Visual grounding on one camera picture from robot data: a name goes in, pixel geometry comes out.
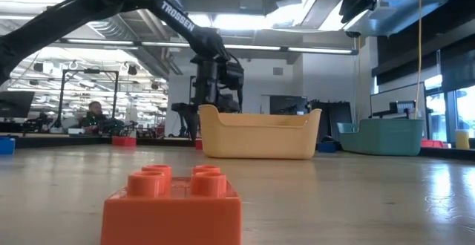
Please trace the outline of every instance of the desk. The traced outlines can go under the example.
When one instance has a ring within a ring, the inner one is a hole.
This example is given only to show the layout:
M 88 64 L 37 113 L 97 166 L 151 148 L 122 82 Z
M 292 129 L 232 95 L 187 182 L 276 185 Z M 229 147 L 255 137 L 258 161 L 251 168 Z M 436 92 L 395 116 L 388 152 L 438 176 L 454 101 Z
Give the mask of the desk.
M 22 149 L 2 161 L 0 244 L 99 245 L 104 199 L 145 164 L 170 164 L 175 176 L 221 167 L 243 200 L 243 245 L 475 242 L 470 163 L 346 153 L 222 160 L 99 145 Z

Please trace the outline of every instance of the ceiling pipe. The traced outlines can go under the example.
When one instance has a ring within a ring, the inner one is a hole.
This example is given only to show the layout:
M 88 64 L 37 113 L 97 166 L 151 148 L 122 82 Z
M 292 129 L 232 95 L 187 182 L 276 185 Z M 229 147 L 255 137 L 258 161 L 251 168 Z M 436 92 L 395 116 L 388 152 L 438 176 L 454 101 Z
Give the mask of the ceiling pipe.
M 137 34 L 122 20 L 120 16 L 114 16 L 100 22 L 91 22 L 89 24 L 97 33 L 106 39 L 137 40 Z M 145 48 L 128 51 L 139 60 L 145 63 L 147 71 L 154 76 L 168 78 L 169 70 L 167 67 L 150 54 Z

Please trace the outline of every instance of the black robotic arm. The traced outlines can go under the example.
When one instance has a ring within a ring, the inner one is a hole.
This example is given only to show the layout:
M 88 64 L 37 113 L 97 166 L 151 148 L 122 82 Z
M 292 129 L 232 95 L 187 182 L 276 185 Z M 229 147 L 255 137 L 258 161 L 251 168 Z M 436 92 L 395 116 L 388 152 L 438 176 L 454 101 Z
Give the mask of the black robotic arm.
M 194 106 L 217 104 L 218 83 L 237 90 L 242 104 L 243 69 L 239 62 L 229 62 L 221 37 L 210 28 L 199 27 L 169 0 L 65 0 L 0 37 L 0 84 L 27 56 L 48 46 L 88 22 L 106 19 L 118 13 L 150 10 L 185 38 L 197 54 L 198 64 Z

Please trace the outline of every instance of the person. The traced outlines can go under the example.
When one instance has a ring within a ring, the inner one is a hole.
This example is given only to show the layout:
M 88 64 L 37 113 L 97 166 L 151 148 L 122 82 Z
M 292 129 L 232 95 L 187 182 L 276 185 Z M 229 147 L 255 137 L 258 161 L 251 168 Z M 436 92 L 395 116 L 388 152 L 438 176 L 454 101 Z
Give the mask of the person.
M 99 133 L 99 124 L 107 120 L 107 117 L 102 113 L 101 103 L 93 101 L 89 103 L 89 111 L 86 117 L 82 119 L 82 127 L 86 134 Z

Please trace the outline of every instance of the robotic arm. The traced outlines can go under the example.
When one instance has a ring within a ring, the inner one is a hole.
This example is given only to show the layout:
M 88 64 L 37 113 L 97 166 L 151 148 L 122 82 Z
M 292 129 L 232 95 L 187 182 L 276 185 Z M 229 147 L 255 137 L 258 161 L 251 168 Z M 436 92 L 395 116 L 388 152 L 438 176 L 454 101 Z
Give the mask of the robotic arm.
M 217 105 L 219 84 L 236 90 L 242 105 L 243 69 L 239 62 L 230 62 L 233 56 L 213 29 L 195 25 L 168 0 L 65 0 L 48 8 L 23 27 L 0 37 L 0 84 L 9 79 L 11 71 L 25 57 L 73 30 L 88 22 L 139 9 L 148 9 L 166 22 L 197 54 L 192 60 L 198 65 L 194 108 L 201 104 Z

